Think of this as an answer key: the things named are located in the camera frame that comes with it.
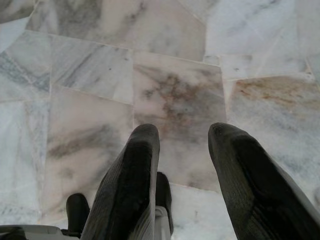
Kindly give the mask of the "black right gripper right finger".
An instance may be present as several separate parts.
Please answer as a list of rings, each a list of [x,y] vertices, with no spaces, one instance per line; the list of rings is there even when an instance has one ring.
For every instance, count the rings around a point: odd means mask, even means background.
[[[208,150],[237,240],[320,240],[320,212],[254,137],[217,122]]]

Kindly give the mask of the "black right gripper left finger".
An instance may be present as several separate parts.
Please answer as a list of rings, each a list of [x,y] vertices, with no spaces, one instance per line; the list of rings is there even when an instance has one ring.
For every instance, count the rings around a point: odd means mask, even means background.
[[[154,240],[158,129],[141,124],[103,177],[80,240]]]

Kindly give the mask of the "robot leg with black foot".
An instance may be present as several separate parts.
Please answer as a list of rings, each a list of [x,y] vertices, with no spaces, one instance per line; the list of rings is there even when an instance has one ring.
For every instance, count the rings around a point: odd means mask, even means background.
[[[157,173],[155,195],[154,240],[171,240],[174,225],[171,213],[172,196],[169,181],[162,172]],[[46,225],[0,226],[0,240],[79,240],[90,208],[85,196],[75,193],[66,201],[67,229]]]

